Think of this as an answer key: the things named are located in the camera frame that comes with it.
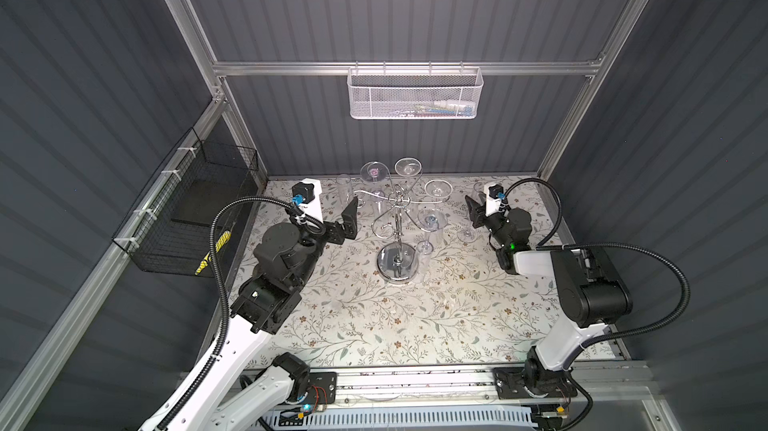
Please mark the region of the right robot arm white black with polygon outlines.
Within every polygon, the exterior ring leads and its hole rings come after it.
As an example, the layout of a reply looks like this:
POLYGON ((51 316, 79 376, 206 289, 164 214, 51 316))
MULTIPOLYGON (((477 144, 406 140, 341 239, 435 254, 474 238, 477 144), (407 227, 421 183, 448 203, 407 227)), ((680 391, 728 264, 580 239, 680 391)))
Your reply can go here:
POLYGON ((546 336, 532 346, 521 373, 501 378, 498 386, 523 390, 535 398, 561 390, 571 397, 575 386, 566 372, 587 347, 587 340, 602 336, 609 325, 629 314, 632 298, 607 254, 599 248, 536 250, 529 242, 530 213, 511 208, 504 200, 480 203, 465 197, 474 228, 485 228, 501 269, 509 274, 553 281, 560 316, 546 336))

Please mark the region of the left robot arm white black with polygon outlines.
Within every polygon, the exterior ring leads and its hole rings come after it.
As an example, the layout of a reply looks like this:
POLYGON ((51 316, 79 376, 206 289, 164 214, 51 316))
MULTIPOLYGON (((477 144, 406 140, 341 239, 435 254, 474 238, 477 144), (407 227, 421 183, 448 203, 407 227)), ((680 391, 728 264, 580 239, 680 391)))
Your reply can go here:
POLYGON ((144 430, 246 430, 285 402, 296 403, 309 386, 310 368, 290 353, 275 358, 254 382, 227 396, 246 365, 265 348, 301 301, 327 244, 357 236, 358 200, 352 198, 339 222, 314 210, 318 195, 307 184, 294 187, 291 200, 259 196, 257 202, 283 208, 288 221, 270 227, 256 246, 253 277, 227 298, 215 250, 209 265, 221 299, 220 329, 214 342, 165 403, 143 424, 144 430))

